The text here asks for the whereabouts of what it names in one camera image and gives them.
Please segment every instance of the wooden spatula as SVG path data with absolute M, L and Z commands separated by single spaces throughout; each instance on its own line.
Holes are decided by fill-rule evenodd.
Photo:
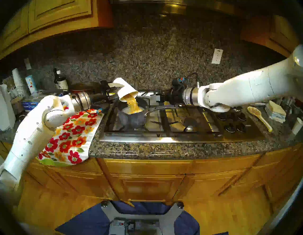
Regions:
M 252 114 L 252 115 L 255 115 L 257 118 L 259 118 L 263 123 L 264 125 L 267 127 L 268 129 L 268 132 L 272 132 L 272 127 L 268 124 L 267 121 L 265 121 L 265 119 L 262 117 L 262 114 L 260 112 L 259 109 L 256 109 L 254 107 L 247 107 L 247 110 Z

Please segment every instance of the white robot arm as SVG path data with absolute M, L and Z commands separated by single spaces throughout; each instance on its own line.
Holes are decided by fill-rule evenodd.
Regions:
M 62 102 L 69 104 L 66 111 Z M 56 127 L 81 110 L 91 106 L 85 92 L 62 97 L 46 96 L 19 125 L 12 148 L 0 166 L 0 186 L 5 196 L 18 188 L 23 170 L 48 144 Z
M 303 100 L 302 88 L 303 46 L 299 45 L 289 58 L 279 63 L 241 74 L 223 83 L 201 86 L 198 94 L 192 92 L 192 101 L 215 112 L 226 112 L 233 106 L 282 96 L 295 96 Z

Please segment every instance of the range hood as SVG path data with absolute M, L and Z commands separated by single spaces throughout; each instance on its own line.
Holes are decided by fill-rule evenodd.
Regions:
M 111 0 L 112 4 L 153 3 L 161 5 L 163 14 L 186 15 L 188 7 L 201 7 L 244 18 L 245 12 L 229 3 L 214 0 Z

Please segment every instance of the gas stove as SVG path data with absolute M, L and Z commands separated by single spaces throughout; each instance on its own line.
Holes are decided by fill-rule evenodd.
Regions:
M 169 105 L 160 102 L 157 91 L 139 90 L 138 104 L 148 109 Z M 197 106 L 177 106 L 149 112 L 144 126 L 126 129 L 119 119 L 118 103 L 113 104 L 104 121 L 99 140 L 120 143 L 211 143 L 255 141 L 265 137 L 255 123 L 239 109 L 215 113 Z

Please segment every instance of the pot handle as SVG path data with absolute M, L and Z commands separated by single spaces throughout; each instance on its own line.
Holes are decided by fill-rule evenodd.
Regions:
M 146 117 L 146 115 L 149 113 L 149 112 L 152 112 L 152 111 L 155 111 L 155 110 L 158 110 L 158 109 L 178 109 L 180 108 L 180 106 L 176 106 L 176 105 L 163 105 L 163 106 L 158 106 L 154 109 L 151 109 L 151 110 L 147 110 L 146 113 L 144 114 L 144 117 Z

